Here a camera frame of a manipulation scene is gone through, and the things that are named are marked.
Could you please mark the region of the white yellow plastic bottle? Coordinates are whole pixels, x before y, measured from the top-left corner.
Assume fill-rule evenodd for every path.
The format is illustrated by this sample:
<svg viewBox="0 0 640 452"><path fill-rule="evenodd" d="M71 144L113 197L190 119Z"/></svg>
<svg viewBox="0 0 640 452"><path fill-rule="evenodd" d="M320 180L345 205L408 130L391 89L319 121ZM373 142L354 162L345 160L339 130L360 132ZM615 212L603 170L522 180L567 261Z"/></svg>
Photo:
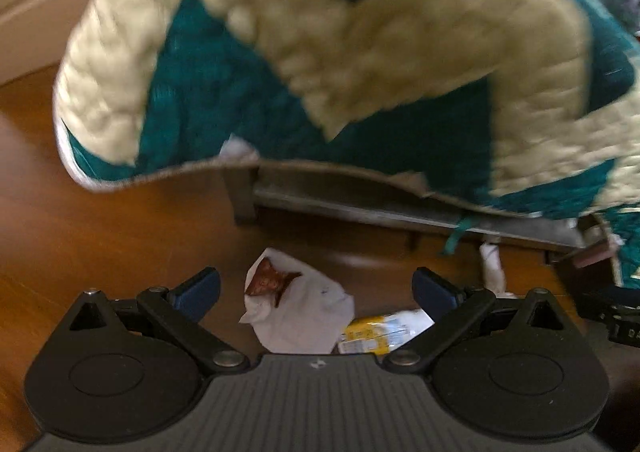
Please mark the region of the white yellow plastic bottle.
<svg viewBox="0 0 640 452"><path fill-rule="evenodd" d="M386 354L405 345L434 324L423 310L367 316L352 321L336 344L339 354Z"/></svg>

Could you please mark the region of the teal cream zigzag quilt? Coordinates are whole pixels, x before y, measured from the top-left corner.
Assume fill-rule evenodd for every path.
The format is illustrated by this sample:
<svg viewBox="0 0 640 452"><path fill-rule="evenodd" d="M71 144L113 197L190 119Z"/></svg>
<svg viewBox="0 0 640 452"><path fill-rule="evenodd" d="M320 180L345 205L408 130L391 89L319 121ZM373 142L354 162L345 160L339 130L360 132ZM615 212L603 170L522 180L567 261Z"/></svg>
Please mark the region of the teal cream zigzag quilt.
<svg viewBox="0 0 640 452"><path fill-rule="evenodd" d="M639 45L600 0L90 0L53 112L87 189L275 163L597 213L639 284Z"/></svg>

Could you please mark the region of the white crumpled tissue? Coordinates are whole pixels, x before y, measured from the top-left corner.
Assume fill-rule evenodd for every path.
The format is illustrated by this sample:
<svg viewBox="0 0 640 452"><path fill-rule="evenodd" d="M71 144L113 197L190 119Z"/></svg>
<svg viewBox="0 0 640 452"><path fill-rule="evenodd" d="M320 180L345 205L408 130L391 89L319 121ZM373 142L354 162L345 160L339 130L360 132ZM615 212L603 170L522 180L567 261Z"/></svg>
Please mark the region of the white crumpled tissue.
<svg viewBox="0 0 640 452"><path fill-rule="evenodd" d="M495 244L480 245L482 259L483 283L497 298L514 298L515 295L506 289L506 275L500 260L499 247Z"/></svg>

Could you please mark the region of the crumpled white paper bag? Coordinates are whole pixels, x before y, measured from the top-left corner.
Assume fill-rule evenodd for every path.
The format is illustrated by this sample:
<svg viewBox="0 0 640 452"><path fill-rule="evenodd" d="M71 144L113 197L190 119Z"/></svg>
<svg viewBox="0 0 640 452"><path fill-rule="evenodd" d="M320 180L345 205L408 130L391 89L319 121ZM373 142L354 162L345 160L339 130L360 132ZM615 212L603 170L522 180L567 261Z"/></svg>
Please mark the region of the crumpled white paper bag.
<svg viewBox="0 0 640 452"><path fill-rule="evenodd" d="M265 249L247 271L246 286L264 261L279 273L297 276L281 297L245 295L240 322L250 325L273 354L330 354L355 319L354 297L310 265L273 248Z"/></svg>

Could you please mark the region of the grey metal bed frame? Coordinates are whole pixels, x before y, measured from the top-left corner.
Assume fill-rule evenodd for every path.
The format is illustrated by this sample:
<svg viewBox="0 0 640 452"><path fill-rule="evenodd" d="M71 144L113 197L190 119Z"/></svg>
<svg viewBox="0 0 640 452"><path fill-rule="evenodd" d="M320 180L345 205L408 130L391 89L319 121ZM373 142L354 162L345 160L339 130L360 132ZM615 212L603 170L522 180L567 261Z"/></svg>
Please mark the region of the grey metal bed frame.
<svg viewBox="0 0 640 452"><path fill-rule="evenodd" d="M616 248L604 222L593 215L549 220L479 211L449 199L420 197L394 182L335 170L262 164L224 169L222 177L239 223L252 222L259 208L269 208L411 232L458 233L560 255Z"/></svg>

